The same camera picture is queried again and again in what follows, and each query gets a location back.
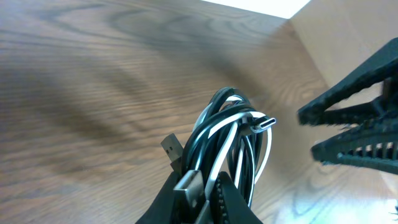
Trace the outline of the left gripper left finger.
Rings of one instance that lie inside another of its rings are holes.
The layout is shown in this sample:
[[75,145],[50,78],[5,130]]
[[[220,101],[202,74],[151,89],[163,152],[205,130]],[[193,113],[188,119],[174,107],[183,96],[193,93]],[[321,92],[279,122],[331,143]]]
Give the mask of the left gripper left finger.
[[174,187],[179,179],[179,174],[173,171],[165,181],[150,207],[143,214],[143,216],[138,219],[136,224],[172,223],[175,215]]

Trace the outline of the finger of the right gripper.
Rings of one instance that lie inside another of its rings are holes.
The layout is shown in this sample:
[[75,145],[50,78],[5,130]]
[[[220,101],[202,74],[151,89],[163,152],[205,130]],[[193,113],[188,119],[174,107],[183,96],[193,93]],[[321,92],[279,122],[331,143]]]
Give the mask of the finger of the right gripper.
[[339,110],[330,110],[334,104],[397,75],[397,38],[390,40],[377,52],[335,86],[298,110],[301,125],[361,124],[382,116],[383,111],[373,103],[363,103]]
[[397,174],[397,120],[373,119],[311,148],[315,161]]

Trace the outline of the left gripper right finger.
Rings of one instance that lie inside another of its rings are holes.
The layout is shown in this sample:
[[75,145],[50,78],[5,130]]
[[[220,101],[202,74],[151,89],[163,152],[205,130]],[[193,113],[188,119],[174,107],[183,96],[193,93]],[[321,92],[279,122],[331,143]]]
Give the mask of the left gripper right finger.
[[218,174],[213,188],[213,221],[217,224],[262,224],[227,172]]

